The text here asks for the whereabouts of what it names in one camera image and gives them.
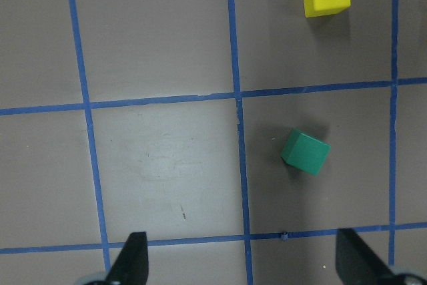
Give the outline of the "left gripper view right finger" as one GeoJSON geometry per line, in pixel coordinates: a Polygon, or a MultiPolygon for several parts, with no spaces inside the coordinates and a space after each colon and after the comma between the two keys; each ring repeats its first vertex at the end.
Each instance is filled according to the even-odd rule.
{"type": "Polygon", "coordinates": [[[350,228],[337,231],[335,267],[342,284],[400,284],[400,277],[350,228]]]}

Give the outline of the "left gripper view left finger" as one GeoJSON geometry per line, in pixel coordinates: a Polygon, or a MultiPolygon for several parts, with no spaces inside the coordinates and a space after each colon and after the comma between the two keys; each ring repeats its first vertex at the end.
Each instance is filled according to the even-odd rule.
{"type": "Polygon", "coordinates": [[[105,278],[107,284],[147,283],[147,234],[133,232],[105,278]]]}

